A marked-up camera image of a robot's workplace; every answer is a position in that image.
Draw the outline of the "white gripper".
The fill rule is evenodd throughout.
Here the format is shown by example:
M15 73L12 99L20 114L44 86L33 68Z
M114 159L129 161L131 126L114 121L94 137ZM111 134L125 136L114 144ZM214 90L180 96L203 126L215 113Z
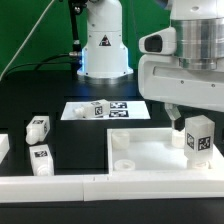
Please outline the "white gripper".
M144 99L165 102L171 127L181 131L177 105L224 112L224 59L216 70L194 71L181 68L173 56L145 54L138 65L138 88Z

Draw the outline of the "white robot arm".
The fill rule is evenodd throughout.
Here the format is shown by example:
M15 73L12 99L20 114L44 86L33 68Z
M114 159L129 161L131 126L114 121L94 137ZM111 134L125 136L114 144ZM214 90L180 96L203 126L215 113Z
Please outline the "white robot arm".
M171 120L180 105L224 112L224 0L155 0L171 12L168 28L142 37L138 88ZM122 42L119 0L87 0L87 44L78 76L115 83L132 74Z

